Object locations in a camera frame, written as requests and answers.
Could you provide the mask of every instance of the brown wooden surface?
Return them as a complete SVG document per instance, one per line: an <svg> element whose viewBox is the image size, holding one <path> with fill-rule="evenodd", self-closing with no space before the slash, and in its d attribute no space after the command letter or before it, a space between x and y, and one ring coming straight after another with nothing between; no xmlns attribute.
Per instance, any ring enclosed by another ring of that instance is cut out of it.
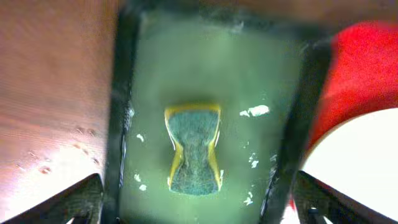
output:
<svg viewBox="0 0 398 224"><path fill-rule="evenodd" d="M329 26L398 16L393 0L239 2ZM0 2L0 222L103 175L117 8L107 0Z"/></svg>

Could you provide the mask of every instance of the red cloth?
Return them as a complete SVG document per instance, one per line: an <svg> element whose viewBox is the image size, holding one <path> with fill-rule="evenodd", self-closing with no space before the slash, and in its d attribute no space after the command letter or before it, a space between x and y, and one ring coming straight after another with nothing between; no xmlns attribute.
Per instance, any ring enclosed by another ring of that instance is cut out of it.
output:
<svg viewBox="0 0 398 224"><path fill-rule="evenodd" d="M398 107L397 24L357 24L340 32L332 48L309 146L347 119Z"/></svg>

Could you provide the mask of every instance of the red object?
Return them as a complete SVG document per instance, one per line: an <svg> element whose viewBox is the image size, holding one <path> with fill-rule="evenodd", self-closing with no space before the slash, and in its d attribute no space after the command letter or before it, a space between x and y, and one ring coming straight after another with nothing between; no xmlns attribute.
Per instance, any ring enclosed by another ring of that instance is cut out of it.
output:
<svg viewBox="0 0 398 224"><path fill-rule="evenodd" d="M398 107L398 25L364 22L333 41L333 62L310 136L311 147L347 119Z"/></svg>

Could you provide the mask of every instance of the wood grain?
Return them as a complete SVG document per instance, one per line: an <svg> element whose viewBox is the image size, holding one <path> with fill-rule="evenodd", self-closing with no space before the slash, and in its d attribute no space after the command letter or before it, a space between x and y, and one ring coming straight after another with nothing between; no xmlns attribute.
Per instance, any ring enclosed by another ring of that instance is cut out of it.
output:
<svg viewBox="0 0 398 224"><path fill-rule="evenodd" d="M334 27L398 16L398 2L388 0L217 4ZM1 1L0 222L94 172L104 174L118 6Z"/></svg>

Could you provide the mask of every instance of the green surface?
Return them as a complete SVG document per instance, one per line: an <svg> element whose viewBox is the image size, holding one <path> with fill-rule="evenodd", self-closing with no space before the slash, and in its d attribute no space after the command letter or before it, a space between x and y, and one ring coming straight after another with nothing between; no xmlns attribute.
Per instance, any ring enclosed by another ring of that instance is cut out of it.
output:
<svg viewBox="0 0 398 224"><path fill-rule="evenodd" d="M302 61L298 43L241 27L160 12L144 16L133 71L135 115L127 135L122 220L258 221ZM218 193L200 197L169 190L174 151L164 121L166 107L198 101L222 108L215 151L223 185ZM239 115L258 105L268 106L269 112Z"/></svg>

